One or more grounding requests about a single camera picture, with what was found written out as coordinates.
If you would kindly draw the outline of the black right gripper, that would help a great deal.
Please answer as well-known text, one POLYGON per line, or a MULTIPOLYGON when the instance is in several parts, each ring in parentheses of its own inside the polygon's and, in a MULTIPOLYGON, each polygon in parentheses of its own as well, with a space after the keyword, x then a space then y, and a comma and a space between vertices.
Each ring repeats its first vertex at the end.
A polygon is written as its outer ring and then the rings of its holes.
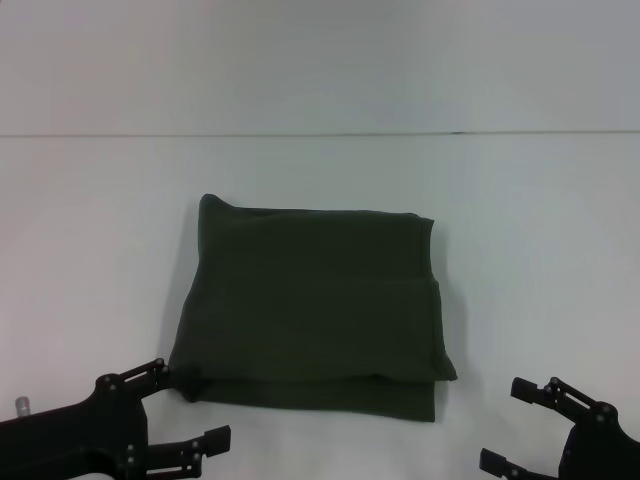
MULTIPOLYGON (((559 479, 639 478, 639 442, 623 431, 613 405, 592 399, 558 377, 542 387, 515 377, 511 396, 553 410, 574 423, 560 459, 559 479)), ((543 478, 485 448, 480 452, 479 468, 497 478, 543 478)))

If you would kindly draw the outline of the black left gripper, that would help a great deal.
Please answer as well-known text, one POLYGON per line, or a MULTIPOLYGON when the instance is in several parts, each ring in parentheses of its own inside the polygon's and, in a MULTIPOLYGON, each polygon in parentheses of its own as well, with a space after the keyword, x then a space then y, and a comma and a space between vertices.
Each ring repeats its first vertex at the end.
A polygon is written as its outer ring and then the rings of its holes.
POLYGON ((1 423, 3 479, 192 479, 231 447, 231 428, 148 446, 142 399, 172 387, 162 358, 96 381, 85 400, 1 423))

